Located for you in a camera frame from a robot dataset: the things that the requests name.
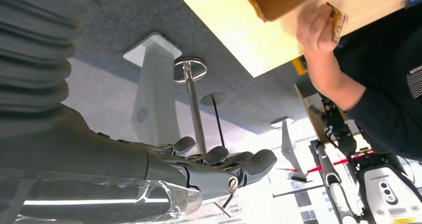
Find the card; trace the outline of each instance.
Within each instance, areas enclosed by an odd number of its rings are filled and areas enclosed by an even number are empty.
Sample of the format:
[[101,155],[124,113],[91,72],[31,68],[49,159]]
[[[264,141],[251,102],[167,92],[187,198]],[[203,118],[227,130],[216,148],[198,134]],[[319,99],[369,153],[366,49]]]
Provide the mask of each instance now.
[[332,8],[332,20],[333,20],[333,32],[332,32],[332,40],[335,42],[336,45],[338,45],[338,42],[340,41],[341,31],[343,31],[344,24],[347,21],[347,15],[331,5],[327,2],[327,5]]

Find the prosthetic arm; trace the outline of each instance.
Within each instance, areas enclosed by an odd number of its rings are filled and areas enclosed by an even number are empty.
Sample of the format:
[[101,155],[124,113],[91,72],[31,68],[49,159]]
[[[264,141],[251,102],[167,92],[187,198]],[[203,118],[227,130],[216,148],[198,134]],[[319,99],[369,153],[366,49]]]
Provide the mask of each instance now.
[[151,146],[112,140],[60,104],[85,21],[111,0],[1,0],[0,223],[177,219],[203,199],[265,176],[269,150],[182,157],[191,138]]

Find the black long-sleeve shirt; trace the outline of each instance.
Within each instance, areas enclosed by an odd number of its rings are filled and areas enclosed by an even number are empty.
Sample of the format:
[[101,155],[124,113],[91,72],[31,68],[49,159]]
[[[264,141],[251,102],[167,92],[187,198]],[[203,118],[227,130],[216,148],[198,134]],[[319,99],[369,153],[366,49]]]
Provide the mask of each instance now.
[[420,11],[400,11],[364,28],[339,63],[367,88],[349,117],[388,151],[422,160]]

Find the metal rod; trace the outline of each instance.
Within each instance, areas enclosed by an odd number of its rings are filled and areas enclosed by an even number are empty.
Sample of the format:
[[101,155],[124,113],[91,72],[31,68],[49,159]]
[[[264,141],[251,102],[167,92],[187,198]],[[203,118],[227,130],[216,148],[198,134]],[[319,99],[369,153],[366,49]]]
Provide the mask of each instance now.
[[318,186],[314,186],[314,187],[310,187],[310,188],[303,188],[303,189],[299,189],[299,190],[294,190],[294,191],[287,192],[287,193],[282,193],[282,194],[277,194],[277,195],[274,195],[273,194],[273,198],[282,197],[282,196],[286,196],[286,195],[290,195],[290,194],[301,193],[301,192],[307,192],[309,190],[313,190],[313,189],[317,189],[317,188],[322,188],[322,187],[324,187],[323,184],[318,185]]
[[192,79],[192,67],[189,61],[183,64],[183,70],[185,72],[186,88],[188,89],[189,100],[191,103],[192,121],[194,123],[195,139],[197,141],[198,151],[200,154],[206,154],[207,146],[205,145],[204,130],[202,129],[197,94],[195,92],[195,84]]
[[220,210],[222,210],[229,218],[232,218],[234,215],[233,213],[227,208],[224,207],[223,204],[220,201],[216,201],[214,202],[214,204],[220,208]]
[[217,104],[215,103],[214,95],[212,95],[212,104],[214,105],[215,117],[217,118],[218,131],[220,132],[221,145],[225,147],[223,131],[221,130],[220,118],[218,117]]
[[[314,157],[314,162],[317,166],[321,165],[319,155],[318,155],[317,151],[315,150],[315,146],[318,145],[319,143],[320,143],[319,140],[312,140],[311,144],[309,145],[309,150],[311,151],[311,154]],[[325,181],[324,181],[325,177],[323,175],[323,172],[321,170],[319,170],[318,172],[319,172],[319,175],[321,176],[322,182],[325,183]],[[330,203],[332,205],[332,209],[334,210],[335,216],[337,217],[338,223],[342,223],[342,220],[340,218],[340,211],[338,210],[337,206],[335,205],[335,200],[333,199],[327,185],[324,184],[324,187],[325,187],[325,191],[327,192],[327,196],[330,200]]]

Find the man's arm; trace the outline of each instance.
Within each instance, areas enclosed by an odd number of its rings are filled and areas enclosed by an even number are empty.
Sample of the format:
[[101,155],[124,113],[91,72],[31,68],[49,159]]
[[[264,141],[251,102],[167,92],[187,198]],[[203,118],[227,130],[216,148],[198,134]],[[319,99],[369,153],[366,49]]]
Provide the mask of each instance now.
[[382,94],[365,88],[340,70],[333,54],[331,8],[322,5],[299,20],[298,40],[304,48],[315,88],[396,154],[422,156],[422,134],[417,123]]
[[304,49],[314,87],[343,110],[358,103],[365,87],[344,74],[334,57],[331,8],[323,4],[299,19],[298,40]]

